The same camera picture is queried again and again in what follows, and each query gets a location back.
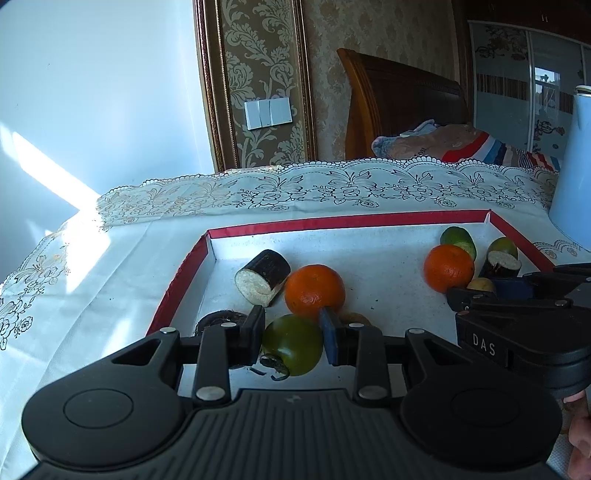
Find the human hand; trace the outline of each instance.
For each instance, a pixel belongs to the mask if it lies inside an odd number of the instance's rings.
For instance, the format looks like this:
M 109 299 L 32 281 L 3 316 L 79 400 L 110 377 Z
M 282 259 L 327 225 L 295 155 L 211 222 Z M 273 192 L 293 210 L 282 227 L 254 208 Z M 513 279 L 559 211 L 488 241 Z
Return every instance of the human hand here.
M 568 475 L 571 480 L 591 480 L 591 419 L 585 391 L 564 399 L 565 408 L 573 414 L 569 442 L 574 446 Z

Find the white lace tablecloth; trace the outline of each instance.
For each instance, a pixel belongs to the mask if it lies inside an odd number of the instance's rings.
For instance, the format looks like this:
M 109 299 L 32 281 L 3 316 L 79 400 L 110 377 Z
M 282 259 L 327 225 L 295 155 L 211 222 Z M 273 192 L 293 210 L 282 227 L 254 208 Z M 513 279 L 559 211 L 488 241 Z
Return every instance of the white lace tablecloth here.
M 210 228 L 285 219 L 492 209 L 555 264 L 591 261 L 549 221 L 546 170 L 358 160 L 149 180 L 102 196 L 0 287 L 0 478 L 35 460 L 20 415 L 41 386 L 143 337 L 184 257 Z

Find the patterned wallpaper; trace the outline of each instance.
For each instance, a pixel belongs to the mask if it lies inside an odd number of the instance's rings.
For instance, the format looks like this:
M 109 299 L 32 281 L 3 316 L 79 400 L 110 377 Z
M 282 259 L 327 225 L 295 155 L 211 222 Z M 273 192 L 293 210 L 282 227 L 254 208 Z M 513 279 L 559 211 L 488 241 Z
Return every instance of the patterned wallpaper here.
M 453 30 L 448 8 L 448 0 L 304 2 L 319 160 L 345 157 L 351 89 L 337 48 L 399 61 L 453 79 Z
M 222 30 L 242 168 L 304 160 L 302 99 L 290 0 L 222 0 Z M 289 97 L 293 122 L 246 129 L 244 102 Z

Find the wooden headboard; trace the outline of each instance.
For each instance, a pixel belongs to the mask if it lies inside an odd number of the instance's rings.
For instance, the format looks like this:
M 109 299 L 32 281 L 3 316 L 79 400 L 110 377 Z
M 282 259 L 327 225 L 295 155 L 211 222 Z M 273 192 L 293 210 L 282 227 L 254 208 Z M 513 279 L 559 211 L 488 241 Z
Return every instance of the wooden headboard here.
M 345 159 L 373 157 L 376 137 L 394 137 L 431 118 L 440 125 L 469 122 L 457 82 L 353 50 L 337 52 L 352 90 Z

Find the black gripper base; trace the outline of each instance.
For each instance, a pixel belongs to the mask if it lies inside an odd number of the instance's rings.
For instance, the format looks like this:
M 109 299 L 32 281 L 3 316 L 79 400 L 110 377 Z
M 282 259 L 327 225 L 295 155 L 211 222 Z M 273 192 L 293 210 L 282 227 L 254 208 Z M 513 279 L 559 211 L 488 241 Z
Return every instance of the black gripper base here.
M 344 390 L 244 390 L 230 405 L 198 410 L 175 443 L 143 463 L 76 472 L 43 462 L 25 479 L 559 479 L 542 463 L 500 473 L 446 465 L 411 443 L 392 412 L 356 405 Z

